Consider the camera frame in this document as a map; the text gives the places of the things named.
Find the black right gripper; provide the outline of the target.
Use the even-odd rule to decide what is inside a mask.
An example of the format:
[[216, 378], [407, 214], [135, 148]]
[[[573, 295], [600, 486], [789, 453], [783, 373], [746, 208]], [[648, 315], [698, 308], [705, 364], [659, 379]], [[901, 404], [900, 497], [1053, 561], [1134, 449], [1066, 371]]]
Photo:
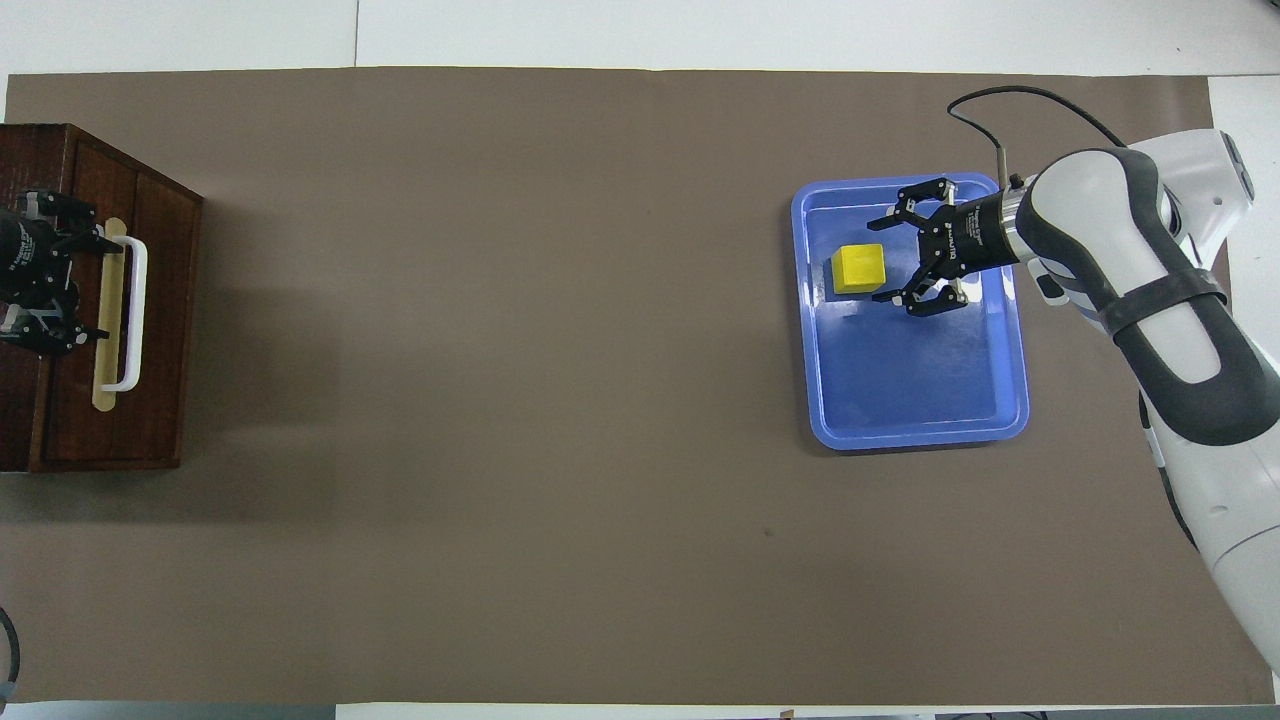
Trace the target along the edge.
[[868, 231], [920, 231], [920, 266], [904, 287], [873, 293], [873, 302], [916, 318], [956, 311], [969, 305], [957, 278], [1020, 261], [1004, 225], [1004, 192], [960, 205], [955, 200], [952, 179], [925, 179], [899, 188], [884, 215], [867, 223]]

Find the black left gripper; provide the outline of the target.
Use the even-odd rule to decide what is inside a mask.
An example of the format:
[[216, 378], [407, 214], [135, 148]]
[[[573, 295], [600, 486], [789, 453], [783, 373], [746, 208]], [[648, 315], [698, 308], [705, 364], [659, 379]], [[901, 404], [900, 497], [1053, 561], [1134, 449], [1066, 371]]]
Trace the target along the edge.
[[64, 356], [108, 340], [74, 315], [70, 252], [123, 252], [97, 224], [96, 206], [60, 192], [23, 192], [22, 217], [1, 217], [1, 341], [40, 356]]

